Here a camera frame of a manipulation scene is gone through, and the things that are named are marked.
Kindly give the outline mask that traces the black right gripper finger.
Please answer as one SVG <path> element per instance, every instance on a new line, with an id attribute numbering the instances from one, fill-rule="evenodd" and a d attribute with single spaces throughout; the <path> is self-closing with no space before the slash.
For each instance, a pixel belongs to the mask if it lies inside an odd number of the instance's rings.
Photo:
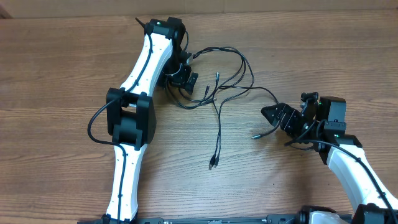
<path id="1" fill-rule="evenodd" d="M 273 127 L 277 126 L 279 123 L 282 127 L 286 127 L 288 124 L 288 116 L 287 113 L 279 113 L 279 114 L 266 114 L 264 112 L 264 108 L 261 110 L 262 115 L 268 120 L 268 122 L 273 125 Z"/>
<path id="2" fill-rule="evenodd" d="M 288 113 L 289 112 L 289 105 L 285 103 L 278 103 L 272 106 L 264 107 L 264 112 L 266 114 L 279 114 L 279 113 Z"/>

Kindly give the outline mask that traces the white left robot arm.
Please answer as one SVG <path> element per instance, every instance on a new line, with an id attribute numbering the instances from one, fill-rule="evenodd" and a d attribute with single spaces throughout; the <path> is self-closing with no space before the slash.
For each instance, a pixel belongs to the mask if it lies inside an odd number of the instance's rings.
<path id="1" fill-rule="evenodd" d="M 151 19 L 143 25 L 144 45 L 132 72 L 119 88 L 106 94 L 108 134 L 115 151 L 113 190 L 103 223 L 132 223 L 138 211 L 137 190 L 145 150 L 154 138 L 153 94 L 170 84 L 193 92 L 197 73 L 182 49 L 186 33 L 181 19 Z"/>

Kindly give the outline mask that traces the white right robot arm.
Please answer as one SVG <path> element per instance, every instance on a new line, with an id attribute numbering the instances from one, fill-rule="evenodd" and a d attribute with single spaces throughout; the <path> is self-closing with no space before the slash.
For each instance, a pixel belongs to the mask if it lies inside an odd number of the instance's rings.
<path id="1" fill-rule="evenodd" d="M 319 153 L 350 200 L 351 223 L 397 223 L 397 198 L 371 168 L 359 139 L 346 133 L 345 99 L 314 92 L 302 93 L 301 100 L 300 110 L 277 103 L 261 113 L 290 136 L 286 146 L 306 144 Z"/>

